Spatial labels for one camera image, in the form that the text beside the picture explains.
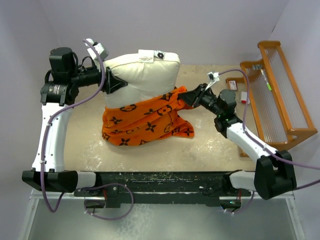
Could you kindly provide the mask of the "white pillow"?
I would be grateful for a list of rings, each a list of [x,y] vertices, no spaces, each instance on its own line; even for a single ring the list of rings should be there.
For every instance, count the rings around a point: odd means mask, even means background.
[[[106,107],[117,109],[136,104],[167,94],[175,88],[181,63],[179,55],[159,50],[148,52],[153,53],[153,62],[141,61],[140,52],[103,62],[115,77],[127,82],[127,86],[103,95]]]

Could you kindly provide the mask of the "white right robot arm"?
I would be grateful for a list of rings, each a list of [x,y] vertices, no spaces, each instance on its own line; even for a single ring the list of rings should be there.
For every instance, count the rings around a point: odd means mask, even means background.
[[[240,189],[254,191],[264,200],[293,191],[297,187],[291,154],[263,142],[244,124],[236,112],[236,94],[223,89],[215,95],[206,84],[178,94],[189,107],[202,106],[216,117],[214,126],[226,139],[240,147],[255,163],[254,171],[235,170],[228,173],[222,190],[228,196]]]

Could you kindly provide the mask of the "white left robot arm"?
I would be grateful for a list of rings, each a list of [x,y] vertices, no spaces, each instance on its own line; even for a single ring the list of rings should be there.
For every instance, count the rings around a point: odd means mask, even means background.
[[[85,188],[91,196],[103,191],[103,184],[94,172],[66,170],[64,149],[68,123],[81,87],[98,85],[98,91],[111,94],[127,86],[103,66],[107,51],[101,46],[87,49],[90,67],[79,63],[69,47],[51,50],[50,70],[40,90],[42,125],[38,150],[32,167],[22,173],[22,181],[38,191],[72,193]]]

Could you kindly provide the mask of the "orange patterned pillowcase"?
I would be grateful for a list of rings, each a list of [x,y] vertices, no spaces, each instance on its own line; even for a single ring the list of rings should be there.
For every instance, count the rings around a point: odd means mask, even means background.
[[[193,138],[193,125],[179,115],[191,110],[179,94],[181,86],[152,99],[120,108],[105,108],[102,115],[102,138],[115,146],[141,146],[169,137]]]

